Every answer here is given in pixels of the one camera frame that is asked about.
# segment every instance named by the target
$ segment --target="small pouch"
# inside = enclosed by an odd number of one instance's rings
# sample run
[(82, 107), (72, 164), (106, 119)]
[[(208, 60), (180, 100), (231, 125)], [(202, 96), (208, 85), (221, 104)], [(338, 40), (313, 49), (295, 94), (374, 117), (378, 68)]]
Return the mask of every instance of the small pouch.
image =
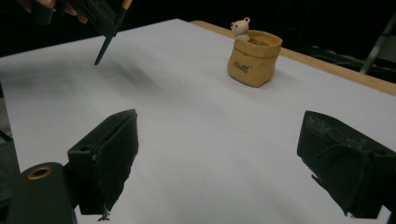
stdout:
[(260, 87), (274, 75), (282, 39), (263, 31), (247, 33), (249, 41), (236, 39), (233, 43), (228, 74), (246, 85)]

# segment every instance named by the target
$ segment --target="hand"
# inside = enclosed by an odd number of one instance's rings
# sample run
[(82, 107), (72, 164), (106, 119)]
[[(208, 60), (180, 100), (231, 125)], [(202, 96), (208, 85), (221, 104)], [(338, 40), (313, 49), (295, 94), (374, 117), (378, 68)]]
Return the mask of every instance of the hand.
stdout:
[[(21, 7), (23, 7), (26, 11), (32, 12), (32, 4), (35, 0), (15, 0)], [(43, 5), (44, 7), (54, 8), (56, 4), (56, 0), (37, 0), (38, 3)], [(70, 4), (67, 4), (65, 12), (72, 16), (77, 16), (78, 20), (82, 23), (87, 23), (88, 19), (82, 12), (76, 12)]]

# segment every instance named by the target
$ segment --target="white tabletop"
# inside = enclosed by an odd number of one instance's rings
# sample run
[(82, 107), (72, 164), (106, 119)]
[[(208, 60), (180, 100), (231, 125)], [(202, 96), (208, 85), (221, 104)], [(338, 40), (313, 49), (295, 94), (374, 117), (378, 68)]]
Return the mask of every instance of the white tabletop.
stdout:
[[(108, 223), (386, 223), (345, 217), (296, 155), (305, 110), (396, 147), (396, 97), (279, 57), (259, 88), (227, 74), (231, 38), (172, 20), (0, 59), (20, 167), (67, 163), (108, 116), (135, 108), (139, 154)], [(99, 216), (81, 216), (96, 223)]]

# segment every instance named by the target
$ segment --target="small bear figurine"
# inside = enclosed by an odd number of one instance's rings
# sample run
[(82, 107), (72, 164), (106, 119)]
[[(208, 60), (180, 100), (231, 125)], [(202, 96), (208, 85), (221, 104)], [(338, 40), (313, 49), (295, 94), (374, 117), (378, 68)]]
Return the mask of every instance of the small bear figurine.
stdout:
[(235, 40), (242, 39), (249, 41), (250, 37), (248, 35), (248, 24), (250, 23), (250, 18), (246, 17), (242, 21), (235, 21), (231, 23), (231, 31), (235, 35)]

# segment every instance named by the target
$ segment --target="wooden table edge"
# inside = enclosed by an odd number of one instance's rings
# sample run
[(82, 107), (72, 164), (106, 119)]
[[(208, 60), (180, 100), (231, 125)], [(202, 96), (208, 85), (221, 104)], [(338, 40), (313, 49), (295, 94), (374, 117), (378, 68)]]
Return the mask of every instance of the wooden table edge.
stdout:
[[(202, 28), (205, 28), (206, 30), (233, 38), (233, 33), (231, 32), (231, 30), (224, 29), (222, 27), (208, 23), (206, 21), (191, 21), (191, 23), (200, 26)], [(387, 82), (385, 80), (376, 77), (370, 77), (368, 75), (358, 73), (332, 63), (326, 63), (323, 62), (322, 60), (304, 55), (302, 53), (290, 49), (282, 48), (279, 55), (292, 59), (299, 63), (304, 63), (308, 66), (328, 72), (335, 76), (342, 77), (350, 81), (354, 81), (356, 83), (360, 83), (361, 85), (364, 85), (366, 87), (370, 87), (372, 89), (396, 96), (396, 84), (394, 83)]]

